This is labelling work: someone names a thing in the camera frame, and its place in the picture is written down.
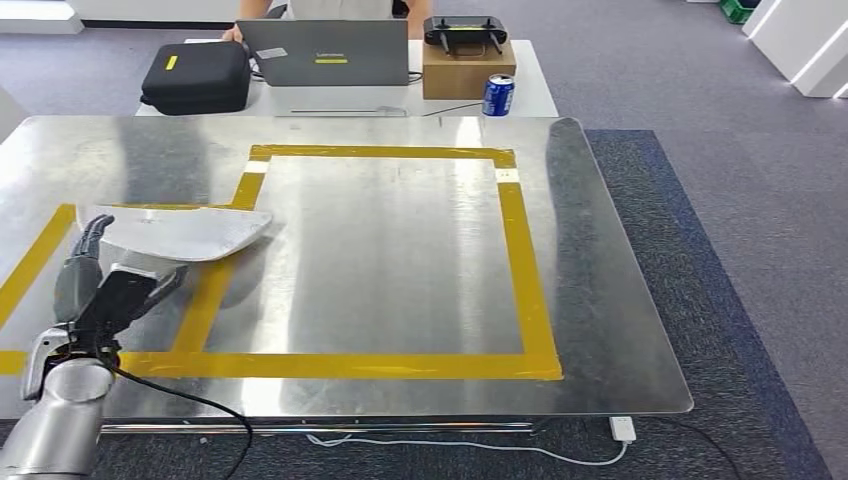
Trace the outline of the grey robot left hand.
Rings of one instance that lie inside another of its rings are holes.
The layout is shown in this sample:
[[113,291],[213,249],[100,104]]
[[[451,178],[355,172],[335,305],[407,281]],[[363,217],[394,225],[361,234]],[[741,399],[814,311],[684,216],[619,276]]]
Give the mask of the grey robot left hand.
[[133,275],[152,275],[156,278],[154,288],[144,297],[120,300],[120,294],[130,293],[129,281],[118,281],[110,288],[98,305],[113,303],[109,318],[83,321],[81,317],[88,305],[95,301],[97,292],[103,289],[103,273],[100,267],[100,241],[115,217],[99,214],[89,221],[75,243],[71,255],[64,262],[57,278],[54,293],[54,312],[57,322],[76,329],[93,330],[100,326],[112,332],[120,332],[143,317],[173,291],[178,289],[188,273],[188,267],[168,261],[158,261],[139,255],[129,255],[119,266]]

